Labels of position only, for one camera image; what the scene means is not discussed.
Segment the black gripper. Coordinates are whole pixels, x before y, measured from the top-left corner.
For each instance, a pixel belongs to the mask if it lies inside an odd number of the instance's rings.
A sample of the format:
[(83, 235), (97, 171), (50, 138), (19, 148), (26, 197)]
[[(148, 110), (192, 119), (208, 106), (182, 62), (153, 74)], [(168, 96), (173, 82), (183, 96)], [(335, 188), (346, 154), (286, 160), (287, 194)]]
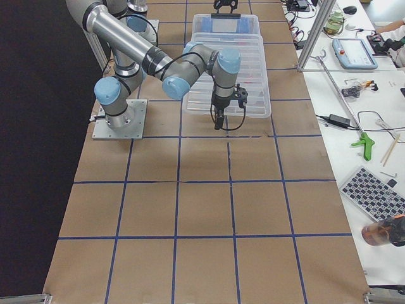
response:
[(216, 10), (217, 13), (224, 6), (229, 6), (230, 12), (233, 13), (234, 10), (236, 10), (238, 7), (238, 0), (214, 0), (213, 2), (213, 8)]
[(211, 97), (211, 119), (215, 123), (215, 130), (223, 128), (223, 121), (225, 119), (225, 109), (230, 105), (233, 95), (218, 96), (213, 94)]

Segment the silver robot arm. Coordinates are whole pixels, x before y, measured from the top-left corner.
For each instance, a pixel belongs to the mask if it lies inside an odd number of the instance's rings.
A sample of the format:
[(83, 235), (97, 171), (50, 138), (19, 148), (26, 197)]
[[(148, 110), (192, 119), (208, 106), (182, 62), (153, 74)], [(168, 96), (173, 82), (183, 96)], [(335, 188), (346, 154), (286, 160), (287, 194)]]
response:
[[(104, 1), (109, 12), (126, 24), (138, 34), (148, 34), (149, 31), (157, 35), (158, 27), (147, 19), (148, 7), (146, 1)], [(211, 19), (238, 20), (240, 14), (234, 13), (238, 7), (238, 1), (212, 1), (214, 13)]]
[(94, 87), (109, 128), (118, 130), (134, 121), (135, 110), (127, 98), (146, 75), (159, 79), (165, 94), (175, 100), (181, 100), (203, 73), (210, 75), (210, 115), (216, 130), (223, 129), (225, 109), (232, 100), (246, 109), (248, 93), (236, 82), (241, 63), (238, 50), (217, 51), (188, 42), (183, 53), (172, 59), (135, 31), (132, 19), (147, 9), (139, 1), (67, 1), (66, 5), (76, 23), (105, 40), (113, 53), (115, 74), (101, 78)]

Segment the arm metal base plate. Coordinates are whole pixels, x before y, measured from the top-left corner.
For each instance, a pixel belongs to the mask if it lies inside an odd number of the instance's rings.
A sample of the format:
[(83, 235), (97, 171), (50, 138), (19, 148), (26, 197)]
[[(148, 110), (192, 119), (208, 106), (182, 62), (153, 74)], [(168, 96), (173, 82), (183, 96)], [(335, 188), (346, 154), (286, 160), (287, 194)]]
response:
[(139, 35), (146, 40), (148, 40), (154, 46), (158, 46), (158, 29), (159, 29), (159, 20), (146, 20), (146, 29), (143, 32), (139, 32)]
[(94, 140), (141, 140), (147, 113), (146, 99), (127, 99), (127, 110), (116, 117), (105, 114), (102, 106), (99, 107), (95, 119), (92, 138)]

